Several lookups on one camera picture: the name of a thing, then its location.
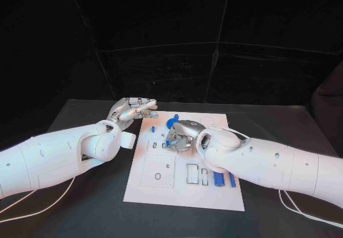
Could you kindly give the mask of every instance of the black tabletop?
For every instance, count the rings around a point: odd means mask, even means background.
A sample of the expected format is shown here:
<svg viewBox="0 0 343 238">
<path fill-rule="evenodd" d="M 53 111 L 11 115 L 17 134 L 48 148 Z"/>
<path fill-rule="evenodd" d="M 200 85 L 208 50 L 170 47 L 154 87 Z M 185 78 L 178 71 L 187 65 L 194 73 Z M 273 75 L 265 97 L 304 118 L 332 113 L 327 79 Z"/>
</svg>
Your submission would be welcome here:
<svg viewBox="0 0 343 238">
<path fill-rule="evenodd" d="M 105 119 L 112 101 L 67 100 L 48 131 Z M 332 147 L 301 106 L 158 103 L 159 111 L 223 113 L 229 127 L 253 138 L 335 156 Z M 128 132 L 138 135 L 141 119 Z M 0 237 L 343 237 L 343 229 L 288 211 L 276 190 L 240 180 L 244 212 L 122 202 L 134 149 L 74 179 L 59 203 L 41 214 L 0 224 Z M 36 191 L 0 220 L 46 208 L 70 181 Z M 0 201 L 0 209 L 23 194 Z M 291 193 L 302 212 L 343 223 L 343 210 L 306 195 Z"/>
</svg>

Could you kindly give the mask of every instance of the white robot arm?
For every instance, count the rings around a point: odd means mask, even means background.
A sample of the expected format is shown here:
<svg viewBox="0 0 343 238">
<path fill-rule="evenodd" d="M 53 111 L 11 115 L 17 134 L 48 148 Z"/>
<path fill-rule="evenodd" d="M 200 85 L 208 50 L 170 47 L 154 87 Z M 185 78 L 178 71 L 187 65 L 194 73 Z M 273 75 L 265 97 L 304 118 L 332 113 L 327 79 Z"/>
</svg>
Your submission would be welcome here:
<svg viewBox="0 0 343 238">
<path fill-rule="evenodd" d="M 174 138 L 178 130 L 184 134 L 184 127 L 190 130 L 184 121 L 172 124 Z M 214 125 L 198 131 L 197 123 L 193 130 L 198 156 L 213 171 L 229 171 L 263 187 L 304 193 L 343 208 L 343 159 L 266 140 L 240 140 L 230 129 Z M 178 149 L 177 143 L 170 149 Z"/>
<path fill-rule="evenodd" d="M 157 118 L 155 100 L 122 98 L 106 120 L 38 135 L 0 152 L 0 199 L 50 187 L 109 161 L 135 135 L 122 130 L 136 118 Z"/>
</svg>

